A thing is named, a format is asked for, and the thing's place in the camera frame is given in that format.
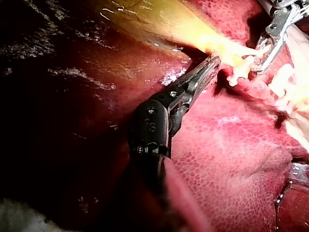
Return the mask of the right arm instrument jaw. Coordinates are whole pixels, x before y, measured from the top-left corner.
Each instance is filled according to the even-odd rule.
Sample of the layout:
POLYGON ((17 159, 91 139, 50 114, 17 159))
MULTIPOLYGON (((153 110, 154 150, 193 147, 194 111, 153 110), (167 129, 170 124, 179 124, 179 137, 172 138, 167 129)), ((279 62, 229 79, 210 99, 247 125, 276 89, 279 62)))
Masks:
POLYGON ((267 69, 271 66, 277 55, 282 50, 283 46, 285 45, 287 36, 283 36, 281 38, 273 39, 273 48, 270 52, 264 53, 262 59, 257 62, 257 72, 258 73, 265 73, 267 69))
POLYGON ((269 36, 260 36, 255 49, 261 52, 270 52, 273 48, 273 40, 269 36))

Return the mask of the right arm instrument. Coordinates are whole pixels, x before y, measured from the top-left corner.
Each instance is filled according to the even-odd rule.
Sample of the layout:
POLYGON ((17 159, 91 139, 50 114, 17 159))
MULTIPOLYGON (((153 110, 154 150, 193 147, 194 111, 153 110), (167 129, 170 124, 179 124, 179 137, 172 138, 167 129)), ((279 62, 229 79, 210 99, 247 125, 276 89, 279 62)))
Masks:
POLYGON ((308 0, 275 0, 270 10, 272 21, 265 31, 272 40, 280 40, 290 25, 308 17, 308 15, 308 0))

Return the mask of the left arm instrument jaw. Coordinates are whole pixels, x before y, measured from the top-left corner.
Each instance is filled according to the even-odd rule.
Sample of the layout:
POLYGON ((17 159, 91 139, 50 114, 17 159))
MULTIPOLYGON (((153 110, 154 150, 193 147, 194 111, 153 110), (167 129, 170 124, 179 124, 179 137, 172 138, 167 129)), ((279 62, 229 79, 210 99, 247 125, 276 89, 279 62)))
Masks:
POLYGON ((216 78, 219 68, 220 58, 210 56, 188 72, 181 79, 180 86, 183 88, 205 88, 216 78))
POLYGON ((193 70, 188 83, 189 102, 195 102, 203 89, 217 77, 220 63, 220 61, 203 61, 193 70))

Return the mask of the left arm instrument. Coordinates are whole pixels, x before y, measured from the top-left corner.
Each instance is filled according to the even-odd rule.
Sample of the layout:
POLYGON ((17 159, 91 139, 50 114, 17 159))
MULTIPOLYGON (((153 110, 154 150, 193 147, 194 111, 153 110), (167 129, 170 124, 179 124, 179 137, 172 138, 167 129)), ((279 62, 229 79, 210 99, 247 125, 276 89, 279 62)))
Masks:
POLYGON ((188 84, 173 84, 137 106, 128 129, 131 157, 171 157, 172 137, 181 128, 183 117, 190 109, 192 95, 188 89, 188 84))

